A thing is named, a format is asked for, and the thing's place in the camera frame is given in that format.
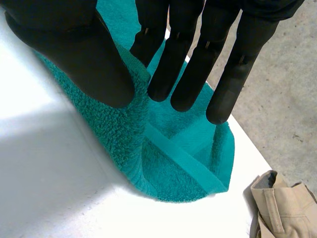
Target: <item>white tabletop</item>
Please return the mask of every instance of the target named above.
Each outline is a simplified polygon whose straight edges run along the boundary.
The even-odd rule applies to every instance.
[[[143,198],[0,9],[0,237],[246,237],[270,169],[237,121],[230,189],[186,204]]]

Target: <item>beige cloth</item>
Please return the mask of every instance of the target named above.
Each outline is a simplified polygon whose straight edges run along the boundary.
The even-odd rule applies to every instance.
[[[317,201],[304,184],[289,187],[283,176],[268,171],[251,192],[259,208],[257,238],[317,238]]]

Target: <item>teal towel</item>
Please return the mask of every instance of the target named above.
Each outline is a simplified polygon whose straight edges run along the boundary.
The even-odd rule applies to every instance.
[[[115,165],[138,190],[162,201],[193,201],[227,191],[234,138],[228,123],[215,126],[206,119],[211,88],[205,85],[192,109],[185,113],[171,107],[170,97],[162,103],[150,100],[147,96],[150,74],[158,65],[164,45],[149,65],[149,74],[126,50],[140,29],[134,0],[99,0],[97,9],[135,83],[135,98],[129,106],[113,109],[89,98],[54,64],[40,58]]]

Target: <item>terry cloth towel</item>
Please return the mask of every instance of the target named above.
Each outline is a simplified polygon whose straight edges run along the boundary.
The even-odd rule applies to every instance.
[[[148,73],[127,50],[140,29],[134,0],[99,0],[97,9],[133,77],[136,93],[129,106],[114,109],[89,98],[54,64],[40,58],[118,169],[138,190],[162,201],[193,201],[228,191],[234,138],[228,123],[215,126],[206,119],[211,88],[205,85],[186,113],[176,112],[170,98],[162,103],[150,100],[149,73],[155,71],[164,45],[149,65]]]
[[[270,170],[251,186],[259,208],[257,238],[317,238],[317,201],[303,183],[289,187]]]

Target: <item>gray floor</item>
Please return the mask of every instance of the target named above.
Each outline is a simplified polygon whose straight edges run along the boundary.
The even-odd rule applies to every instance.
[[[209,83],[215,87],[235,40],[238,20]],[[317,1],[306,0],[263,47],[233,111],[273,169],[290,185],[317,194]],[[191,55],[199,37],[199,21]]]

